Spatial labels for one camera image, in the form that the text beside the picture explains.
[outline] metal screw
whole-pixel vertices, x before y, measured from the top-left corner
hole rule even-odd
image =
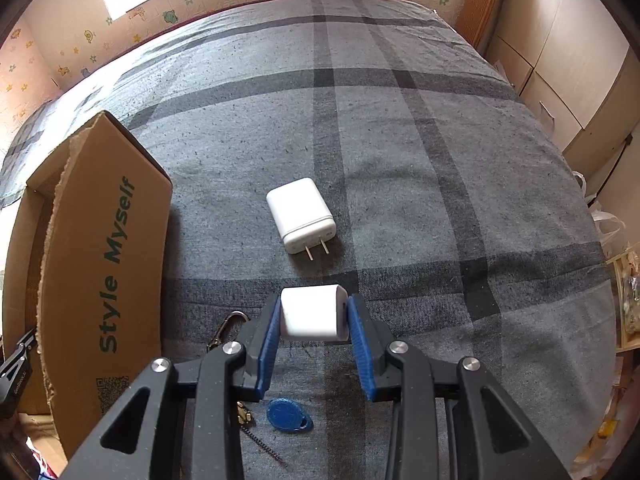
[[[238,341],[229,341],[222,345],[222,351],[229,355],[237,354],[241,348],[242,345]]]
[[[164,357],[159,357],[151,363],[151,369],[158,373],[164,372],[169,366],[171,366],[169,359],[165,359]]]
[[[404,341],[392,341],[389,343],[389,350],[394,354],[404,354],[409,349],[409,345]]]
[[[470,372],[475,372],[480,368],[480,361],[475,357],[465,357],[462,359],[462,366],[465,370],[469,370]]]

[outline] bed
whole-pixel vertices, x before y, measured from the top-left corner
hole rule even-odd
[[[584,200],[510,85],[434,11],[274,0],[167,33],[27,121],[2,167],[2,204],[101,109],[174,183],[168,357],[202,355],[229,311],[256,316],[285,286],[340,283],[430,356],[484,361],[565,465],[598,427],[614,309]],[[312,262],[284,251],[265,200],[305,176],[337,223],[330,254]],[[288,467],[243,437],[248,479],[384,478],[390,406],[365,401],[349,345],[281,342],[267,400],[280,396],[315,427],[278,433],[266,402],[251,406],[252,431]]]

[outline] wooden cabinet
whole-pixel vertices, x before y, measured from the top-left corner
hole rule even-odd
[[[580,132],[580,124],[569,108],[537,72],[529,78],[521,97],[559,150],[564,150]]]
[[[502,59],[516,91],[517,56],[533,68],[523,101],[591,177],[640,120],[640,62],[615,20],[600,0],[504,0],[486,58]]]
[[[522,92],[533,68],[520,54],[498,36],[494,36],[484,58],[493,66],[500,62],[516,94]]]
[[[631,49],[611,92],[593,119],[564,151],[575,171],[593,176],[640,120],[640,62]]]
[[[562,0],[536,71],[585,128],[609,94],[628,50],[600,0]]]
[[[504,0],[496,34],[535,66],[560,0]]]

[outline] cabinet door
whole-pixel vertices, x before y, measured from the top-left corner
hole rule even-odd
[[[496,34],[535,66],[560,0],[504,0]]]
[[[494,36],[491,40],[484,58],[493,66],[500,62],[509,83],[513,86],[516,94],[520,95],[524,83],[526,83],[527,78],[531,74],[531,65],[524,61],[520,54],[498,38],[498,36]]]
[[[600,0],[562,0],[536,71],[585,128],[611,90],[628,49]]]
[[[551,87],[534,70],[520,95],[562,152],[580,132],[580,124]]]

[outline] small metal part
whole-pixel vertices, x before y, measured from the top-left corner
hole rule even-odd
[[[389,343],[389,350],[394,354],[404,354],[409,349],[409,345],[404,341],[392,341]]]
[[[247,316],[247,314],[240,310],[234,310],[231,314],[226,316],[225,319],[223,319],[222,323],[220,323],[220,326],[216,330],[216,333],[213,335],[213,339],[207,344],[207,352],[211,352],[215,347],[222,345],[222,336],[224,334],[226,326],[235,316],[241,317],[244,321],[249,321],[249,316]]]
[[[238,341],[229,341],[222,345],[222,351],[228,355],[237,354],[241,349],[242,345]]]
[[[249,431],[246,426],[240,426],[240,431],[242,431],[246,436],[253,440],[261,450],[263,450],[267,455],[271,456],[278,464],[280,464],[284,468],[287,467],[287,463],[282,459],[282,457],[269,446],[267,446],[260,438]]]
[[[462,366],[465,370],[469,370],[470,372],[475,372],[480,368],[480,361],[475,357],[465,357],[462,359]]]
[[[244,426],[245,424],[253,422],[254,416],[249,411],[249,408],[239,400],[236,401],[236,404],[238,405],[238,424],[240,424],[240,426]]]
[[[159,357],[158,359],[154,359],[154,361],[151,363],[151,369],[157,373],[161,373],[167,370],[170,365],[171,363],[168,359]]]

